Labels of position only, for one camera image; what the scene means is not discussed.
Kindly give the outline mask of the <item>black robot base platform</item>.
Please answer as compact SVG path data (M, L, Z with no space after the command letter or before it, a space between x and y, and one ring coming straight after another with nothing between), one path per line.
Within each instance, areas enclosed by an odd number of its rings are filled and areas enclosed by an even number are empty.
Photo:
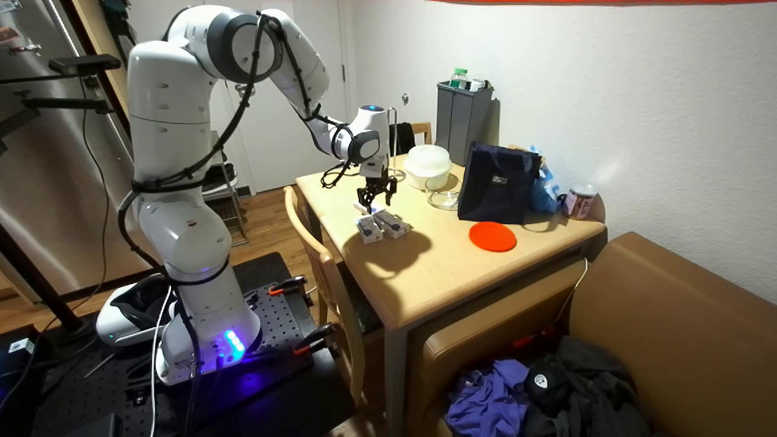
M223 331L199 345L199 369L171 380L150 369L150 345L41 357L0 437L325 437L354 401L304 287L269 294L290 280L276 253L237 265L236 277L259 318L256 343Z

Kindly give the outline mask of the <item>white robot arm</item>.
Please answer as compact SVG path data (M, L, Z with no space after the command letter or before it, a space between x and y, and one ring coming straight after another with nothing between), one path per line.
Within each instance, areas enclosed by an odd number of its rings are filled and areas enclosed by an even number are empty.
M173 17L161 39L134 45L127 87L137 220L178 294L152 361L168 386L242 361L262 332L229 266L225 224L202 193L216 153L208 102L219 81L274 83L313 145L366 176L359 203L396 191L387 112L362 107L353 122L325 116L325 66L290 14L194 4Z

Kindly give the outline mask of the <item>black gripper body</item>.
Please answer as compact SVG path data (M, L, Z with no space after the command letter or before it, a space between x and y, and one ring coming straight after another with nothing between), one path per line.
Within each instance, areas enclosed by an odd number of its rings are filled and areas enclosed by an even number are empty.
M366 176L366 185L358 189L359 203L371 203L378 193L384 193L387 203L390 203L390 197L396 193L396 180L394 176Z

